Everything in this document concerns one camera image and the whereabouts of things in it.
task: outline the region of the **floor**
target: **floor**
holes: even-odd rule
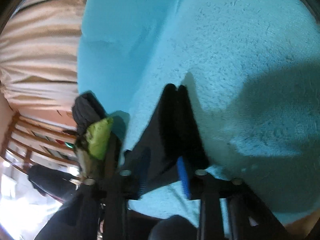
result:
[[[320,207],[320,28],[299,0],[183,0],[148,62],[125,148],[132,148],[165,84],[188,87],[220,178],[241,177],[282,223]],[[131,207],[181,214],[198,203],[179,183]]]

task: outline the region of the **blue gripper part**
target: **blue gripper part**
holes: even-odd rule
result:
[[[187,199],[190,199],[191,192],[189,188],[189,178],[188,178],[186,167],[184,166],[182,156],[180,156],[177,160],[177,168],[178,168],[179,179],[182,182],[183,193],[186,195]]]

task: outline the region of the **wooden railing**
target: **wooden railing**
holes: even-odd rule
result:
[[[47,125],[39,121],[34,121],[16,113],[12,122],[10,123],[8,130],[5,134],[4,141],[2,143],[0,157],[9,162],[14,168],[23,173],[27,173],[31,165],[36,162],[33,160],[34,156],[40,156],[48,161],[64,165],[64,166],[77,166],[78,163],[74,160],[68,160],[59,158],[52,155],[48,149],[58,151],[61,155],[68,157],[75,157],[73,149],[66,145],[59,144],[53,140],[47,140],[41,138],[38,135],[46,136],[54,140],[61,140],[63,142],[74,143],[76,137],[62,132],[62,128]],[[19,148],[25,149],[25,156],[18,153],[9,147],[9,145],[16,145]],[[35,149],[31,144],[39,145],[40,149]],[[18,166],[6,158],[6,154],[14,155],[22,160],[22,165]]]

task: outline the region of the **curtain fold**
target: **curtain fold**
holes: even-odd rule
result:
[[[0,36],[0,81],[11,107],[71,110],[85,4],[48,0],[9,20]]]

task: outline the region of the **yellow-green object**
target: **yellow-green object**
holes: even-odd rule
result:
[[[112,118],[104,118],[87,128],[86,139],[89,154],[98,160],[103,160],[106,154],[112,124]]]

